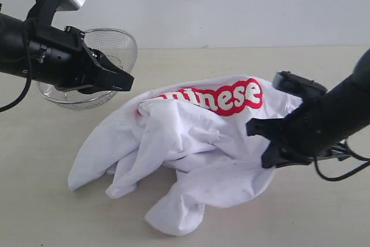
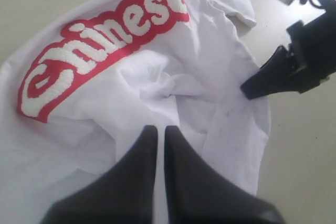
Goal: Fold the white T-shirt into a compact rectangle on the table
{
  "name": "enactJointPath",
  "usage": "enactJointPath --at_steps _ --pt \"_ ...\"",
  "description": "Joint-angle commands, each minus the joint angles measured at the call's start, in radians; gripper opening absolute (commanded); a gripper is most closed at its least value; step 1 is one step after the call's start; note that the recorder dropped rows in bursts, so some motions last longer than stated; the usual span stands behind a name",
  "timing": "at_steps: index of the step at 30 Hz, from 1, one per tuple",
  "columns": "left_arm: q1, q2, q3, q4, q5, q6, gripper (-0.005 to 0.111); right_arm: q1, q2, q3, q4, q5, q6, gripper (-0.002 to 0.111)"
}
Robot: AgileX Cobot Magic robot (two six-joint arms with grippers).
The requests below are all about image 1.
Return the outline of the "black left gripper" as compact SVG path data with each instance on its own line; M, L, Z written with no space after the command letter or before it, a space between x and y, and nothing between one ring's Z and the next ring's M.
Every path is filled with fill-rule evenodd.
M130 91L134 82L131 74L115 66L103 52L88 47L84 32L74 27L62 31L32 25L29 55L32 79L51 84L58 91Z

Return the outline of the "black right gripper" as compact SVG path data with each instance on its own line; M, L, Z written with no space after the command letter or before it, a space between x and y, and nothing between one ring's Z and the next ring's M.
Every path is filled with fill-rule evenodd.
M318 107L300 106L283 118L257 119L246 123L248 137L271 137L261 156L265 169L309 165L317 160L347 159L347 146L341 139L331 139Z

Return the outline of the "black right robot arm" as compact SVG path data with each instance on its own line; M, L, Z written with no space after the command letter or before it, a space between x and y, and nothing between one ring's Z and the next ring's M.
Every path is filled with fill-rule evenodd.
M261 156L263 168L309 165L315 159L347 155L340 142L369 125L369 52L351 75L328 91L289 71L278 72L273 88L302 100L297 109L275 119L251 119L248 136L270 141Z

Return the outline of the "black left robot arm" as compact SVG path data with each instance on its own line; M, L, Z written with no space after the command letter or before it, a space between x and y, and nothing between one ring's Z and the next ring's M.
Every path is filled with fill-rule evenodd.
M84 32L65 31L1 15L1 72L33 80L58 91L93 94L130 91L134 77L115 66L102 51L89 48Z

